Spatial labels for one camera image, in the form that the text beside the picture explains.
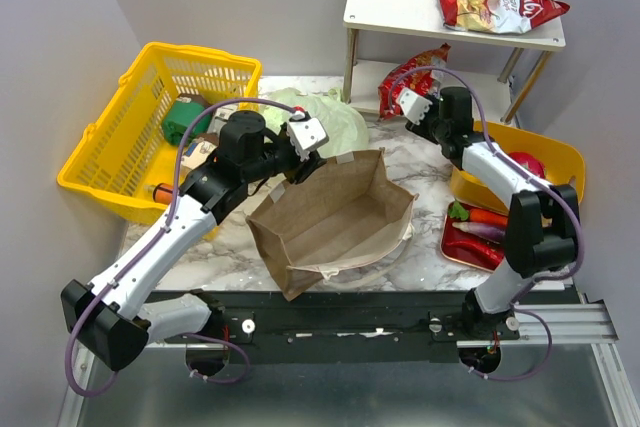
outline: yellow basket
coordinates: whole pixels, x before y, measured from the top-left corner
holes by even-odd
[[[544,164],[549,182],[552,184],[571,183],[578,194],[578,202],[582,201],[586,168],[584,159],[577,149],[559,140],[502,124],[488,122],[488,127],[489,135],[500,144],[502,150],[507,154],[526,152],[533,155]],[[480,121],[474,123],[474,130],[482,131]],[[449,186],[453,195],[460,200],[496,212],[508,212],[508,207],[486,185],[467,172],[461,172],[454,168]]]
[[[164,140],[160,124],[174,100],[185,93],[210,103],[256,97],[261,73],[259,61],[220,50],[147,44],[100,118],[85,129],[58,183],[131,222],[154,223],[167,206],[154,202],[145,186],[173,183],[177,148]]]

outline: red vegetable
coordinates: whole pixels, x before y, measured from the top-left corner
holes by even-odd
[[[491,263],[493,267],[497,267],[504,259],[504,254],[496,252],[488,245],[483,244],[477,240],[454,240],[452,242],[447,242],[447,247],[459,247],[464,250],[468,250],[469,252],[473,252],[474,254],[479,254],[485,260]]]
[[[500,227],[507,228],[507,221],[509,219],[504,215],[496,214],[495,212],[489,212],[488,210],[478,209],[473,207],[469,210],[469,221],[480,222],[482,224],[493,224]]]
[[[526,152],[511,152],[509,157],[518,162],[532,174],[537,175],[541,179],[546,179],[544,164],[533,155],[527,154]]]

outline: red chip bag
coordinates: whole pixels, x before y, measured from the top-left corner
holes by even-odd
[[[389,75],[387,75],[378,86],[380,117],[383,119],[390,119],[396,115],[402,115],[402,109],[396,103],[396,99],[405,87],[410,88],[419,95],[437,95],[440,91],[440,84],[444,73],[436,70],[416,72],[415,74],[409,75],[398,82],[398,85],[393,89],[391,96],[393,99],[393,109],[389,106],[389,90],[391,90],[391,85],[398,77],[400,77],[400,75],[415,67],[422,67],[426,65],[433,65],[435,67],[446,66],[450,48],[449,44],[442,44],[439,49],[426,50],[389,72]]]
[[[457,30],[523,34],[569,11],[558,0],[440,0],[444,24]]]

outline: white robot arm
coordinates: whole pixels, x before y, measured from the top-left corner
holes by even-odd
[[[457,168],[480,179],[505,206],[509,220],[503,242],[505,258],[463,305],[463,324],[484,334],[506,318],[512,304],[530,289],[538,273],[558,270],[578,255],[574,225],[563,207],[548,195],[551,189],[578,217],[577,194],[569,185],[554,186],[533,174],[520,175],[507,165],[500,146],[474,132],[472,103],[463,87],[442,89],[441,98],[421,97],[404,88],[398,103],[408,119],[407,130],[440,145]],[[551,220],[543,226],[542,218]]]
[[[218,148],[180,186],[175,209],[169,207],[88,285],[74,280],[65,287],[61,297],[69,331],[102,296],[78,339],[113,371],[129,365],[150,342],[199,332],[217,311],[215,303],[188,293],[145,304],[151,291],[189,247],[247,198],[250,183],[280,173],[292,183],[303,182],[324,164],[317,149],[328,140],[320,122],[304,112],[294,113],[279,135],[266,128],[260,114],[233,114],[220,132]],[[173,219],[167,228],[169,215]]]

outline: white table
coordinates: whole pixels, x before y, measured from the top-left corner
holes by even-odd
[[[500,76],[496,79],[486,74],[463,73],[470,78],[474,87],[479,90],[480,97],[488,100],[506,102],[506,113],[503,122],[510,122],[520,104],[531,90],[531,87],[542,72],[544,65],[553,52],[562,50],[565,46],[564,32],[560,18],[537,27],[521,35],[492,35],[480,32],[461,32],[451,30],[443,25],[442,13],[438,0],[347,0],[344,10],[344,25],[347,27],[348,47],[344,74],[343,93],[345,102],[352,102],[353,106],[365,113],[377,113],[377,85],[371,91],[371,86],[364,86],[362,90],[355,90],[352,96],[354,77],[371,78],[371,73],[378,71],[384,74],[384,79],[391,69],[388,65],[374,65],[381,63],[358,61],[356,64],[356,50],[358,33],[360,30],[373,30],[394,34],[417,35],[443,40],[474,42],[480,44],[498,45],[513,48]],[[541,51],[531,72],[527,76],[522,89],[510,100],[507,79],[524,49]]]

